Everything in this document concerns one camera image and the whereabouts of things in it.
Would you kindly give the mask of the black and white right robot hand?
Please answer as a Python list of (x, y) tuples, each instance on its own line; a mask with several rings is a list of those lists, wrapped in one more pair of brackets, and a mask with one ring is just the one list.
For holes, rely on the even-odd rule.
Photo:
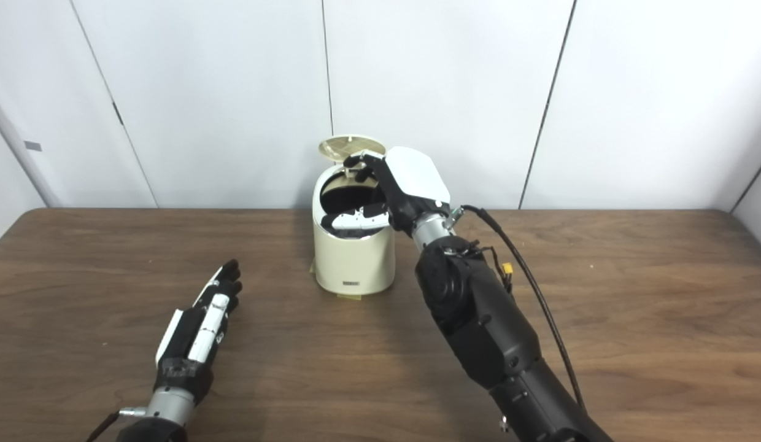
[(373, 178), (383, 196), (372, 203), (338, 214), (322, 216), (320, 225), (328, 230), (378, 230), (391, 227), (412, 236), (430, 217), (447, 219), (452, 210), (450, 191), (431, 157), (408, 147), (397, 146), (385, 154), (363, 149), (343, 162), (355, 169), (356, 180)]

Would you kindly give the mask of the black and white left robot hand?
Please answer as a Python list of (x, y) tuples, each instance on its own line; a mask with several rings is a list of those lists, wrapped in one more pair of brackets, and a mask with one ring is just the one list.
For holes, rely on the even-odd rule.
[(155, 356), (154, 390), (181, 389), (192, 394), (195, 405), (209, 394), (216, 353), (239, 305), (240, 277), (239, 263), (232, 258), (206, 282), (192, 306), (175, 310)]

